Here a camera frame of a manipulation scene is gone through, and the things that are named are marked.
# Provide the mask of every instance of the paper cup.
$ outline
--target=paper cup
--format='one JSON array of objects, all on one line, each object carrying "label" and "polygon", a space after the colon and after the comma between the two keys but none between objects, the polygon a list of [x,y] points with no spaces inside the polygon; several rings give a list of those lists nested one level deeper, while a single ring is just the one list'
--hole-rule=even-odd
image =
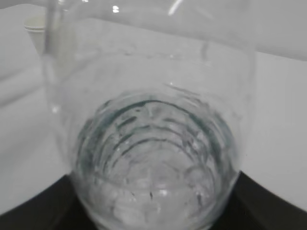
[{"label": "paper cup", "polygon": [[42,54],[45,44],[45,17],[35,16],[24,21],[24,28],[29,33],[30,38],[38,54]]}]

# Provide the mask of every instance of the transparent plastic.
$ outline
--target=transparent plastic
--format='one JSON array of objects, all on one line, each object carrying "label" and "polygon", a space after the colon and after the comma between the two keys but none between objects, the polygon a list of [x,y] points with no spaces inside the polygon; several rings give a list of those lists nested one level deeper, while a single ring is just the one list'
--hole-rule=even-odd
[{"label": "transparent plastic", "polygon": [[207,229],[236,182],[254,94],[249,0],[51,0],[44,71],[100,229]]}]

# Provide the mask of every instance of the black surface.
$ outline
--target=black surface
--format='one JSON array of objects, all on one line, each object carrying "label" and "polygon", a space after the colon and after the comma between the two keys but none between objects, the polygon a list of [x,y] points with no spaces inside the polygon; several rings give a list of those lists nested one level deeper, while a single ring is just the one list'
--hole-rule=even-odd
[{"label": "black surface", "polygon": [[[0,216],[0,230],[96,230],[67,177]],[[241,174],[211,230],[307,230],[307,213]]]}]

